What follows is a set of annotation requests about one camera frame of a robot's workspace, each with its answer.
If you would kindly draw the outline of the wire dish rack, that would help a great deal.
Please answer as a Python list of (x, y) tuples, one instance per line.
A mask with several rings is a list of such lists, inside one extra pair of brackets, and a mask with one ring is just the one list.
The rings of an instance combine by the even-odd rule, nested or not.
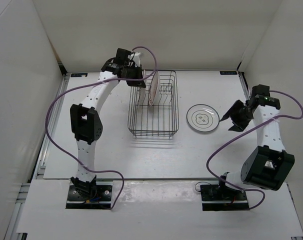
[(146, 80), (143, 105), (138, 105), (139, 87), (130, 89), (127, 128), (136, 138), (170, 139), (179, 130), (177, 73), (174, 70), (158, 73), (160, 87), (153, 106), (148, 105), (152, 77)]

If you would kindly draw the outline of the green rimmed white plate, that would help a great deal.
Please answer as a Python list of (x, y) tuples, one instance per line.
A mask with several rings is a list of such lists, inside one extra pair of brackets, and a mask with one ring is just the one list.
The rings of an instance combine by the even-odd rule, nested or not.
[(188, 109), (186, 121), (194, 131), (210, 133), (218, 128), (220, 116), (213, 107), (206, 104), (196, 104)]

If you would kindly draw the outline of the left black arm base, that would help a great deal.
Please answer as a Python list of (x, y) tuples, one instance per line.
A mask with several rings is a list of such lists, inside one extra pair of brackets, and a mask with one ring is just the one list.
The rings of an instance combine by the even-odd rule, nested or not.
[(66, 209), (77, 210), (108, 210), (112, 205), (113, 183), (110, 181), (97, 181), (95, 186), (85, 193), (69, 184)]

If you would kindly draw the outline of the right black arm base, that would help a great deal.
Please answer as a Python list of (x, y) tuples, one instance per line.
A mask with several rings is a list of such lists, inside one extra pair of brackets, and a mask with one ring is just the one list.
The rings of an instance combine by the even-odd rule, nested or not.
[(220, 187), (218, 183), (206, 181), (197, 182), (195, 190), (201, 195), (204, 212), (249, 210), (247, 195), (241, 190)]

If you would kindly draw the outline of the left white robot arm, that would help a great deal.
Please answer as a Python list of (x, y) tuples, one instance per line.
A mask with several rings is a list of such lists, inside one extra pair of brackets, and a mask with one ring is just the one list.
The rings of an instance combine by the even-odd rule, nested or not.
[(97, 82), (108, 79), (111, 81), (93, 87), (81, 103), (70, 107), (71, 131), (76, 139), (77, 158), (81, 161), (71, 182), (85, 200), (93, 199), (97, 193), (96, 174), (90, 170), (94, 169), (96, 143), (103, 132), (99, 113), (111, 91), (119, 83), (116, 78), (143, 78), (139, 54), (132, 53), (127, 60), (114, 58), (107, 61)]

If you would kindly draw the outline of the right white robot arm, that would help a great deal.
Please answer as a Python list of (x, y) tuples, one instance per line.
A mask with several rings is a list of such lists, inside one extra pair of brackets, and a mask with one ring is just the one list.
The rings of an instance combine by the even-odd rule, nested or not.
[(289, 172), (295, 157), (286, 152), (282, 143), (280, 126), (276, 117), (280, 113), (280, 101), (270, 96), (256, 95), (246, 102), (237, 100), (224, 114), (223, 120), (231, 119), (230, 131), (243, 132), (253, 121), (256, 130), (257, 146), (242, 165), (240, 171), (226, 172), (216, 187), (216, 195), (229, 199), (238, 188), (261, 188), (277, 191)]

